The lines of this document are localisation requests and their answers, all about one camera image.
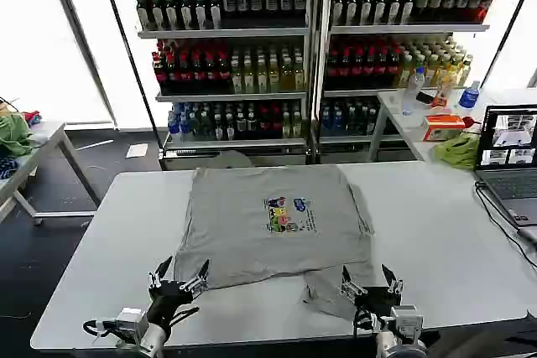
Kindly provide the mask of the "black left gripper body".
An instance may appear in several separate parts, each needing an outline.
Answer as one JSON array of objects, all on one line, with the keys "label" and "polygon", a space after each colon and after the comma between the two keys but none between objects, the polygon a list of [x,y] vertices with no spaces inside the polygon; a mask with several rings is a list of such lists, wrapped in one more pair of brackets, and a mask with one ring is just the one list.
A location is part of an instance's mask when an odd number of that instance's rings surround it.
[{"label": "black left gripper body", "polygon": [[181,305],[193,302],[192,293],[180,288],[177,282],[163,280],[160,285],[149,287],[151,304],[147,312],[148,322],[162,329],[171,329],[170,323]]}]

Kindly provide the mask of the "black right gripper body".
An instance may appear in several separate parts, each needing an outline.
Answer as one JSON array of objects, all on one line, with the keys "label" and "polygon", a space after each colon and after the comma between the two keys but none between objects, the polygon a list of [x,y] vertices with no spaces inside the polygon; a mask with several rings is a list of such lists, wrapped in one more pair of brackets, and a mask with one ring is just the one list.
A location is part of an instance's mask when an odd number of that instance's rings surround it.
[{"label": "black right gripper body", "polygon": [[399,290],[386,286],[360,287],[354,304],[356,319],[370,314],[389,316],[391,308],[399,306]]}]

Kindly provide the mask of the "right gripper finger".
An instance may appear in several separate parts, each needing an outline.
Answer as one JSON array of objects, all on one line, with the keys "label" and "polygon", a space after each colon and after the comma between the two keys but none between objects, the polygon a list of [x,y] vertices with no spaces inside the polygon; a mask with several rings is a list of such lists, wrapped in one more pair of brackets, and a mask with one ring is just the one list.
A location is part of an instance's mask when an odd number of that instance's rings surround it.
[{"label": "right gripper finger", "polygon": [[398,279],[394,272],[385,265],[382,265],[383,275],[388,284],[388,293],[393,295],[401,295],[403,292],[404,282],[402,279]]},{"label": "right gripper finger", "polygon": [[353,304],[357,304],[368,295],[367,289],[353,281],[345,265],[342,266],[341,293]]}]

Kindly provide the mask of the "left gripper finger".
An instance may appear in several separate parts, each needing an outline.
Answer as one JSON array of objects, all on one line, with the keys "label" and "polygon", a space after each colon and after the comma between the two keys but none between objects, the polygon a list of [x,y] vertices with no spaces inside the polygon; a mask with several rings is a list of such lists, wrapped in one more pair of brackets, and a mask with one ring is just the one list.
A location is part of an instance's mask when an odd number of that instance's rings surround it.
[{"label": "left gripper finger", "polygon": [[161,287],[161,281],[164,279],[172,259],[173,257],[169,256],[166,260],[162,261],[154,271],[149,272],[149,289]]},{"label": "left gripper finger", "polygon": [[199,272],[180,285],[180,290],[190,294],[202,294],[207,289],[207,277],[210,260],[206,259]]}]

